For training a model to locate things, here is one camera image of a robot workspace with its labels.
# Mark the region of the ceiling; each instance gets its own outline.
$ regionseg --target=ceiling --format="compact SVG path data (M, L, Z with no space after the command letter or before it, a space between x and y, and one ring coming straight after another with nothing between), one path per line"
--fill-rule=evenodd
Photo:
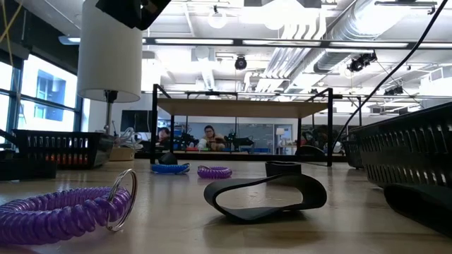
M351 2L352 0L337 0L338 4L335 8L325 10L326 25L331 23ZM215 3L218 5L219 12L226 13L227 16L225 19L226 25L223 28L214 28L209 23L209 15L213 12L212 1L172 1L151 27L143 32L143 36L255 39L281 38L283 36L284 28L271 30L265 24L269 20L283 18L279 14L282 12L272 9L272 13L269 15L263 15L262 12L258 15L257 13L262 9L244 7L244 0L218 1ZM23 3L28 10L64 34L73 37L80 35L82 4L83 0L24 0ZM377 40L418 40L431 18L431 15L427 15L428 10L429 8L410 9L407 15L380 34ZM427 40L452 41L451 18L452 4L448 4L431 29ZM214 16L212 19L218 22L220 17ZM192 61L193 48L190 46L146 46L143 50L156 53L158 64L162 70L161 84L166 86L167 89L202 90L202 70L204 66L199 61ZM246 87L245 79L247 73L264 72L275 52L275 48L265 47L212 48L215 55L230 53L229 55L226 54L228 57L216 57L210 63L212 74L216 81L215 84L218 85L216 87L217 90L219 90L219 87L223 90L243 89ZM319 87L317 83L320 82L323 87L333 87L335 92L348 94L359 90L360 94L368 94L386 76L386 71L391 71L407 53L408 51L406 50L376 50L378 61L384 67L384 70L377 63L372 63L370 67L362 72L350 76L350 73L346 73L347 62L344 61L338 64L336 69L328 73L328 75L320 75L318 81L307 84L307 87L309 89ZM237 71L234 67L237 55L244 55L248 62L247 68L243 71ZM421 85L421 78L428 75L429 71L436 70L447 64L452 64L452 51L418 50L409 59L407 66L395 73L393 78L399 81L402 80L406 91L416 94ZM287 84L290 84L292 88L296 88L295 86L297 85L293 77L289 79L286 82L277 81L286 92ZM306 93L307 89L297 90L296 92Z

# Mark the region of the black flexible strip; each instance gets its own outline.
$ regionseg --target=black flexible strip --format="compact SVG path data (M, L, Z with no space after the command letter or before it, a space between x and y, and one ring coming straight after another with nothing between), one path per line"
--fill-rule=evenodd
M384 195L396 212L452 238L452 189L397 183L385 186Z
M274 182L279 185L292 186L303 195L303 201L284 207L253 207L232 209L219 205L217 197L226 191L255 186L261 183ZM225 179L209 184L204 190L207 203L226 215L226 218L237 223L258 223L284 211L320 208L326 203L325 188L316 179L303 174L280 174L262 179Z
M375 95L376 91L396 72L400 67L403 66L403 64L416 52L417 48L421 45L421 43L424 41L425 37L428 35L430 29L432 28L433 24L435 23L436 19L438 18L439 14L443 10L444 6L447 4L448 0L443 0L441 5L438 7L434 15L432 16L432 19L430 20L430 23L425 28L425 31L422 33L421 37L417 41L416 45L411 49L410 53L386 76L384 79L375 87L375 89L369 94L369 96L364 99L364 101L361 103L361 105L353 112L353 114L350 116L350 118L345 122L345 125L342 127L342 129L339 132L338 137L334 140L333 146L336 145L336 143L339 141L340 136L344 133L345 128L347 128L350 121L353 119L353 117L356 115L357 112L361 110L361 108L366 104L369 99Z

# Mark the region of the table surface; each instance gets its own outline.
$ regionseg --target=table surface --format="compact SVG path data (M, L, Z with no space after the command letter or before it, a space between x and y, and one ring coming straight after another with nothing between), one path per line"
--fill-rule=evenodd
M110 162L91 171L59 171L54 180L0 182L0 203L67 188L110 186L128 168L138 174L138 196L124 230L105 228L45 246L0 246L0 253L452 253L452 241L388 207L383 192L363 171L335 163L303 164L304 174L326 188L322 208L266 224L237 225L207 204L196 168L229 166L235 178L265 176L263 162L192 161L187 175L150 173L149 161ZM131 187L129 179L124 186ZM219 196L221 205L286 205L297 190L258 185Z
M304 118L326 109L328 104L323 102L159 98L158 106L173 116Z

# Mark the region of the coiled wrist keychain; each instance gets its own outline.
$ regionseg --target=coiled wrist keychain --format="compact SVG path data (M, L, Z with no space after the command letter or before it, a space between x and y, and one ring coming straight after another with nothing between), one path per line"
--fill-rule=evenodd
M132 177L131 194L119 186L127 174ZM0 205L0 243L56 243L92 232L96 224L118 231L131 214L137 190L136 174L128 169L112 187L63 190Z

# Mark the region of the metal key ring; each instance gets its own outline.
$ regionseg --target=metal key ring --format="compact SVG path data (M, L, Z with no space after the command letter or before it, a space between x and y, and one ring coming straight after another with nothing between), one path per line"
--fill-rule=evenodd
M135 204L135 199L136 199L136 192L138 190L138 182L136 180L136 173L133 169L127 169L126 171L123 171L122 173L120 173L118 175L118 177L116 178L116 181L114 181L114 184L112 186L112 189L108 195L108 202L113 202L114 196L116 195L116 192L118 191L119 185L122 182L122 179L128 174L130 173L131 177L132 177L132 193L131 193L131 203L130 203L130 207L129 209L126 211L126 213L124 214L124 216L121 218L121 220L119 221L119 223L116 226L110 226L109 225L109 214L107 216L107 225L105 225L105 227L107 227L108 230L116 232L119 231L124 223L126 222L127 218L129 217L129 215L132 212L133 209L133 205Z

